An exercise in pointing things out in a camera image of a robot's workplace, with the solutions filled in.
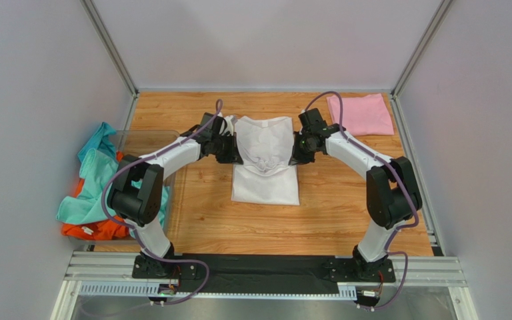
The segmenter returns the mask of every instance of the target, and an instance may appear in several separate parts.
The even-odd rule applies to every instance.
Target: white wall
[[[134,82],[392,89],[439,0],[96,0]]]
[[[80,2],[0,0],[0,319],[48,319],[72,252],[55,214],[130,103]]]
[[[456,1],[400,97],[481,319],[512,319],[512,1]]]

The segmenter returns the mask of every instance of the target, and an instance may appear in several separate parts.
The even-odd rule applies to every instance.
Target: wood surface
[[[292,116],[294,130],[301,110],[317,93],[141,93],[131,130],[184,132],[224,101],[223,114],[270,119]],[[360,97],[366,93],[344,93]],[[384,100],[392,114],[388,97]],[[325,98],[317,107],[331,124]],[[391,157],[403,155],[394,136],[358,139]],[[350,255],[369,224],[364,180],[337,159],[317,154],[315,163],[298,166],[300,206],[257,205],[231,201],[232,165],[213,156],[178,172],[168,238],[183,253]],[[401,232],[391,246],[410,255],[432,256],[423,220]],[[137,246],[97,246],[97,251],[138,251]]]

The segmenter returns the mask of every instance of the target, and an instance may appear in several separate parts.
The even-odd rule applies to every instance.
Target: white cloth
[[[243,165],[234,165],[232,201],[299,205],[297,170],[289,165],[293,148],[290,117],[235,124]]]

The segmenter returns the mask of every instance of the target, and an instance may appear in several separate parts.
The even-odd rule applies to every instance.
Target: teal cloth
[[[79,151],[79,160],[82,163],[91,149],[96,149],[112,159],[116,159],[116,148],[110,142],[110,136],[115,135],[116,130],[108,123],[102,122],[100,127],[94,132],[87,144]]]
[[[96,149],[88,150],[79,172],[80,178],[85,180],[83,189],[76,198],[64,198],[59,206],[57,220],[71,225],[106,220],[99,200],[106,182],[114,176],[117,169],[116,160]],[[110,208],[108,212],[115,215]]]

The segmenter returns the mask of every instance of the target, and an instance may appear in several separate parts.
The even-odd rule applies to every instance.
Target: pink cloth
[[[334,95],[327,97],[327,104],[331,120],[339,123],[339,99]],[[394,135],[392,118],[380,93],[360,98],[343,98],[343,126],[354,136]]]

